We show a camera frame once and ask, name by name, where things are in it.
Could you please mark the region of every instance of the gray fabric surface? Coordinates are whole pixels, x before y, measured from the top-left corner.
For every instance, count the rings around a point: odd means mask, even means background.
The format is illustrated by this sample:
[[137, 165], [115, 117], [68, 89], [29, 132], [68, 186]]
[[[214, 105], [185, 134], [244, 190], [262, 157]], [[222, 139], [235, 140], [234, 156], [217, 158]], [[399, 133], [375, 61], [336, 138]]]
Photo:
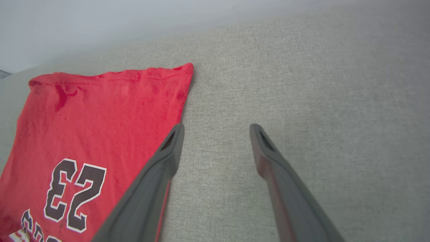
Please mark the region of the gray fabric surface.
[[278, 241], [251, 123], [263, 126], [347, 241], [430, 241], [429, 7], [357, 1], [14, 74], [0, 82], [0, 160], [30, 78], [192, 62], [161, 241]]

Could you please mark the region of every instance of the red fabric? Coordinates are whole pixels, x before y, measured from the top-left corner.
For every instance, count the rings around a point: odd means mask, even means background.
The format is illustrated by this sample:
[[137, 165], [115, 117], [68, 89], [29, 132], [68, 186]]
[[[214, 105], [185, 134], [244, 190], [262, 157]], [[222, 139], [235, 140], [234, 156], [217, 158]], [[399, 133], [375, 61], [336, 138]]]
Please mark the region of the red fabric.
[[11, 241], [25, 217], [34, 241], [90, 241], [180, 122], [192, 74], [188, 63], [32, 79], [0, 178], [0, 240]]

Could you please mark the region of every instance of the clothing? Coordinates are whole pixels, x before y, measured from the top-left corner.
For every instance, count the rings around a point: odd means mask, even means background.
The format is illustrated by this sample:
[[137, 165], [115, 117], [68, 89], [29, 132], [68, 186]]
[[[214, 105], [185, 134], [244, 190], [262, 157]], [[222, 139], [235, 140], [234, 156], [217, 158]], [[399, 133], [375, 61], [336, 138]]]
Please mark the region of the clothing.
[[171, 128], [181, 120], [193, 65], [54, 73], [29, 82], [0, 178], [0, 239], [92, 239]]

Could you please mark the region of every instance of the white wall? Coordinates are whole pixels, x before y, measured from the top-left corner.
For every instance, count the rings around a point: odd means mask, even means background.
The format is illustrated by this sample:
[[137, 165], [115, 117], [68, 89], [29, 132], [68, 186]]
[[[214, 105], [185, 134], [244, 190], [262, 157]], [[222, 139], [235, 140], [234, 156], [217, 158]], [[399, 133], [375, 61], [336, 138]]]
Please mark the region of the white wall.
[[0, 70], [351, 0], [0, 0]]

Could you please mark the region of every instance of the t-shirt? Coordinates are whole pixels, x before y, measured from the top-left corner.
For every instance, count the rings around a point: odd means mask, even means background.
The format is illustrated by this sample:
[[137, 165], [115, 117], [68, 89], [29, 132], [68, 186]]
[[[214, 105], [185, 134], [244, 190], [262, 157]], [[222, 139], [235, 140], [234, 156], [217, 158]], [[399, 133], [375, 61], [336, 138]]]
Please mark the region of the t-shirt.
[[188, 63], [32, 79], [0, 178], [0, 240], [90, 241], [180, 122], [192, 74]]

